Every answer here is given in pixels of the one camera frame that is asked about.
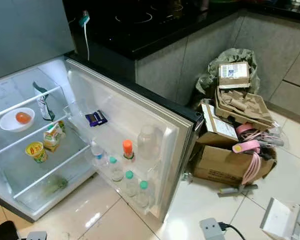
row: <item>orange egg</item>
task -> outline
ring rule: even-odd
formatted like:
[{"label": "orange egg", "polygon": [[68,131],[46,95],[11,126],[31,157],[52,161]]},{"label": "orange egg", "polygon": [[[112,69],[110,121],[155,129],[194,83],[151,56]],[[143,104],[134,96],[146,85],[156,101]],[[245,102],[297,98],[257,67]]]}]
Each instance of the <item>orange egg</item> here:
[{"label": "orange egg", "polygon": [[18,112],[15,115],[16,120],[21,124],[27,124],[31,120],[31,116],[29,114],[26,114],[25,112]]}]

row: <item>white tile floor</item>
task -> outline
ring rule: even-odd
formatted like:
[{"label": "white tile floor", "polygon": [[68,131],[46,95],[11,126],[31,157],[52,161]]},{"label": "white tile floor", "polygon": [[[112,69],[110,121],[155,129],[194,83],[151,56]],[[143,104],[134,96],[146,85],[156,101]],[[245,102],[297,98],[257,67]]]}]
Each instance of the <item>white tile floor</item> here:
[{"label": "white tile floor", "polygon": [[[300,124],[273,113],[289,139],[277,149],[278,165],[259,189],[218,198],[220,183],[195,178],[181,182],[164,224],[136,214],[101,177],[89,179],[39,221],[31,224],[0,206],[0,223],[14,221],[19,235],[47,231],[49,240],[204,240],[199,221],[216,218],[236,226],[247,240],[268,240],[259,225],[270,197],[300,204]],[[237,240],[232,230],[226,240]]]}]

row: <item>green bottle cap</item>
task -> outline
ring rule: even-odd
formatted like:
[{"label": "green bottle cap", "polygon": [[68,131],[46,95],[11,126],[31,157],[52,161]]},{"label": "green bottle cap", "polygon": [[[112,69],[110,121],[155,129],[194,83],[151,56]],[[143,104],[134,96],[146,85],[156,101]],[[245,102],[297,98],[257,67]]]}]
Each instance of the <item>green bottle cap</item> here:
[{"label": "green bottle cap", "polygon": [[148,188],[148,182],[147,181],[141,181],[140,182],[140,188],[141,189],[147,189]]},{"label": "green bottle cap", "polygon": [[134,173],[132,171],[126,171],[125,177],[127,179],[132,179],[134,177]]},{"label": "green bottle cap", "polygon": [[117,162],[117,159],[116,159],[115,157],[111,156],[111,157],[109,158],[109,162],[110,162],[111,164],[115,164],[115,163]]}]

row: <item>gray plastic bag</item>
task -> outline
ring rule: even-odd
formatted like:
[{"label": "gray plastic bag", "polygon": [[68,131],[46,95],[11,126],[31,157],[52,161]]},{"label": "gray plastic bag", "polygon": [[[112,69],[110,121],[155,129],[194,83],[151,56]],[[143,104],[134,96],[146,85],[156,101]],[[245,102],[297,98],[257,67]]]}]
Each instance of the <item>gray plastic bag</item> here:
[{"label": "gray plastic bag", "polygon": [[195,88],[206,94],[206,89],[212,83],[218,82],[218,68],[219,64],[247,62],[249,64],[249,93],[257,94],[260,87],[260,78],[257,75],[258,65],[256,62],[255,53],[249,49],[230,48],[222,52],[216,59],[208,64],[207,72],[203,73],[195,85]]}]

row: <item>small carton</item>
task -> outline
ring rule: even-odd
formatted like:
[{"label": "small carton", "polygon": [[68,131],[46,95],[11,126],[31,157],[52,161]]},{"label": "small carton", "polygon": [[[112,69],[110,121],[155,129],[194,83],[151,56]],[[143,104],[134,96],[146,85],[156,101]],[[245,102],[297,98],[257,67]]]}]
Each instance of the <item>small carton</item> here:
[{"label": "small carton", "polygon": [[248,88],[249,65],[247,62],[222,63],[219,65],[219,88]]},{"label": "small carton", "polygon": [[205,119],[206,132],[199,137],[197,143],[216,147],[231,147],[238,142],[235,128],[215,115],[215,107],[201,104]]},{"label": "small carton", "polygon": [[[237,186],[242,182],[247,171],[252,155],[234,153],[231,150],[213,146],[202,146],[203,150],[197,154],[193,175],[219,183]],[[277,164],[276,152],[273,149],[273,159],[261,159],[261,168],[254,179],[264,178]]]}]

